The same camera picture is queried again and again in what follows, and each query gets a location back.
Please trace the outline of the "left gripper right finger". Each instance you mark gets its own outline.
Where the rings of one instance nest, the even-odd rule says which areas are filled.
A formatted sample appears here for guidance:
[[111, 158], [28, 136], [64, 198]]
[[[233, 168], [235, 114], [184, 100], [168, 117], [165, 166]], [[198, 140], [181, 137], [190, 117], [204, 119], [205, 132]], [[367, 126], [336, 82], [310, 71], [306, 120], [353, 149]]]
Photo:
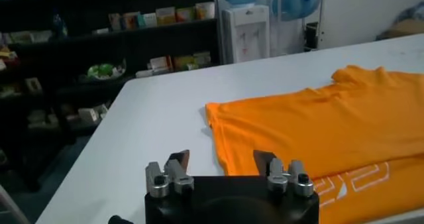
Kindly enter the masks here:
[[259, 174], [266, 177], [271, 192], [283, 194], [291, 186], [297, 196], [311, 197], [314, 194], [313, 182], [302, 161], [292, 160], [288, 170], [284, 170], [282, 160], [272, 152], [254, 150], [253, 157]]

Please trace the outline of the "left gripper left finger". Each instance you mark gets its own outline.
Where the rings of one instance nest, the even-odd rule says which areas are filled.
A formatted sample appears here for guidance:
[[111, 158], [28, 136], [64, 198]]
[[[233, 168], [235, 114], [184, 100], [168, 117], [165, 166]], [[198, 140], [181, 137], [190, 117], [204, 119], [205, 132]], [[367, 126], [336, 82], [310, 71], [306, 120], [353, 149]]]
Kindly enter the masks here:
[[194, 190], [194, 178], [187, 175], [189, 150], [172, 153], [161, 170], [159, 163], [149, 162], [145, 168], [146, 191], [153, 198], [164, 198], [171, 192], [181, 196]]

